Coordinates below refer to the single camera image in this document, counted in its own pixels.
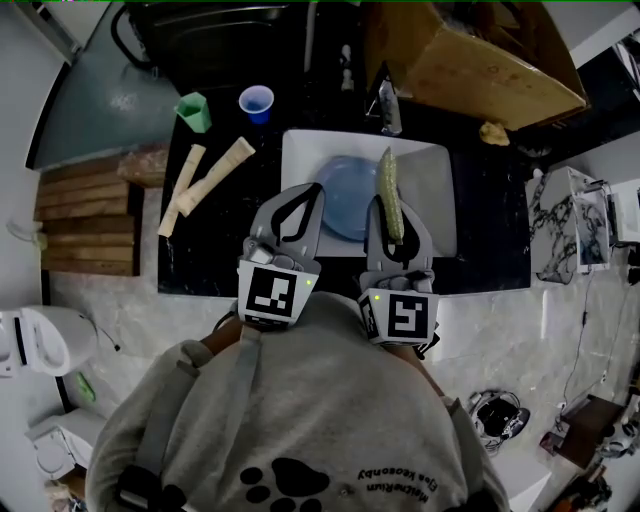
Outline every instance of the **green vegetable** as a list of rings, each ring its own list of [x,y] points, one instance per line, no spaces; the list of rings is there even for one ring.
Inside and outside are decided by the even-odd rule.
[[[88,402],[96,401],[96,394],[82,372],[76,373],[76,383],[80,388],[80,393],[82,393],[82,396],[84,396]]]
[[[402,222],[402,208],[398,197],[396,180],[396,157],[387,148],[378,163],[378,194],[384,205],[384,215],[387,219],[389,236],[396,243],[402,245],[404,224]]]

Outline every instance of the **wooden crate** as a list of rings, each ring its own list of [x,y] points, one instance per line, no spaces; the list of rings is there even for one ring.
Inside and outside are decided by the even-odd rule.
[[[43,222],[47,235],[44,270],[139,274],[143,191],[118,176],[120,158],[91,160],[42,175],[35,220]]]

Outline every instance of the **blue plastic cup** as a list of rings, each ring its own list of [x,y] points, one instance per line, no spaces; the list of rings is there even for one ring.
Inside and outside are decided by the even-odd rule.
[[[273,91],[264,85],[253,85],[242,91],[238,103],[253,124],[264,124],[269,120]]]

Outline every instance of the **paw print logo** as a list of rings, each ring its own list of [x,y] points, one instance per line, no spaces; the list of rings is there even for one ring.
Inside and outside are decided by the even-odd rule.
[[[296,459],[276,459],[271,463],[276,477],[276,487],[282,497],[276,498],[269,505],[270,512],[293,512],[298,504],[293,498],[307,498],[300,504],[300,512],[322,512],[322,503],[310,498],[329,487],[329,477],[314,471],[304,462]],[[262,481],[262,470],[251,467],[240,473],[240,481],[251,485],[247,491],[249,503],[263,503],[271,497],[271,489],[258,485]]]

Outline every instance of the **black countertop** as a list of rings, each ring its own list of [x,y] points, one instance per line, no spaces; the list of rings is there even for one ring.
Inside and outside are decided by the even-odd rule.
[[[236,103],[238,91],[209,98],[213,127],[194,134],[180,119],[174,128],[162,198],[164,213],[193,143],[207,147],[194,177],[200,179],[239,137],[256,154],[225,178],[188,218],[180,217],[170,239],[160,237],[158,289],[162,293],[237,296],[237,260],[260,205],[280,191],[282,135],[289,128],[379,133],[354,102],[326,104],[318,84],[275,90],[271,122],[251,125]],[[449,150],[456,202],[458,255],[436,258],[434,292],[477,293],[530,286],[529,223],[524,189],[528,162],[514,148],[480,142],[480,122],[401,101],[406,139]],[[364,258],[318,258],[316,289],[355,298]]]

